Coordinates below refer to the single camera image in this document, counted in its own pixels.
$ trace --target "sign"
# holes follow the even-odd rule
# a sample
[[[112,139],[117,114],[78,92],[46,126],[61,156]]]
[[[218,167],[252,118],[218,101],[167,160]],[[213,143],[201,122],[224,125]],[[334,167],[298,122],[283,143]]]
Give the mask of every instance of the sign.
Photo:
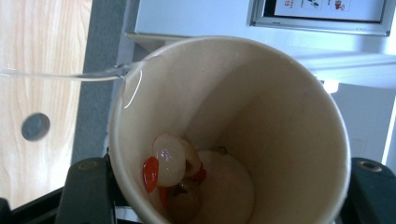
[[[275,15],[380,22],[385,0],[277,0]]]

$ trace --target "orange object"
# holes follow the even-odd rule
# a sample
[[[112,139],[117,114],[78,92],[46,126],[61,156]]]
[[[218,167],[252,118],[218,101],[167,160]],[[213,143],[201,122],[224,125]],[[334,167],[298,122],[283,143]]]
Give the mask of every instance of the orange object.
[[[159,187],[160,189],[160,199],[161,203],[163,204],[164,207],[168,206],[168,192],[169,188],[167,187]]]
[[[201,163],[201,167],[199,171],[191,177],[191,180],[201,184],[206,179],[206,169],[204,169],[204,165]]]
[[[159,167],[160,164],[155,157],[148,158],[143,164],[143,179],[148,193],[151,193],[157,185]]]

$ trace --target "white wall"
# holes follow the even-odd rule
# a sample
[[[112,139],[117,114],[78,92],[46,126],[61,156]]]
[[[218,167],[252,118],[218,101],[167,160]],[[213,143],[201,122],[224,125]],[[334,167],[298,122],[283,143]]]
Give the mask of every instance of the white wall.
[[[340,84],[332,98],[343,116],[352,157],[381,162],[396,91]]]
[[[249,26],[252,6],[253,0],[144,0],[133,32],[243,37],[289,54],[319,79],[396,90],[396,17],[389,37],[332,34]]]

